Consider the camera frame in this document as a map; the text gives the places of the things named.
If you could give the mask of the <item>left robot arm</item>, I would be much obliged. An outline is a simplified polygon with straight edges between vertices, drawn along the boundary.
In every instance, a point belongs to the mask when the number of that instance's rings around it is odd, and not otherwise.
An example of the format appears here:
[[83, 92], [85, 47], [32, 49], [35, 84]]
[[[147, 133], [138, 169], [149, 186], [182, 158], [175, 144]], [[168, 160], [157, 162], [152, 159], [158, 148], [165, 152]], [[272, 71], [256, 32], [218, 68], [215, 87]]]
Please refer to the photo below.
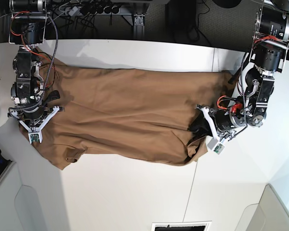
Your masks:
[[197, 105], [202, 112], [189, 127], [199, 136], [231, 140], [247, 127], [260, 127], [274, 90], [274, 74], [281, 73], [289, 51], [289, 0], [263, 1], [257, 12], [250, 52], [230, 78], [237, 80], [237, 97], [221, 96], [215, 109]]

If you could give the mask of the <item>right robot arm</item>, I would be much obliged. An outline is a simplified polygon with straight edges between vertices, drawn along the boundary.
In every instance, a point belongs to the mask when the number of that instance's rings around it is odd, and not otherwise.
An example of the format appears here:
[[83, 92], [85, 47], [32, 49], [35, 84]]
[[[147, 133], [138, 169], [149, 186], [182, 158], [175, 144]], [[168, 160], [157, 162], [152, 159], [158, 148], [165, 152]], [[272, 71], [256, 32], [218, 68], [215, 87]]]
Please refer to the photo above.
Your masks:
[[53, 90], [54, 80], [50, 73], [55, 71], [54, 56], [38, 51], [44, 42], [47, 21], [53, 23], [47, 0], [12, 0], [9, 42], [19, 46], [13, 60], [16, 74], [11, 87], [11, 100], [14, 107], [8, 116], [17, 119], [29, 131], [37, 131], [45, 126], [58, 109], [49, 108], [51, 101], [60, 98]]

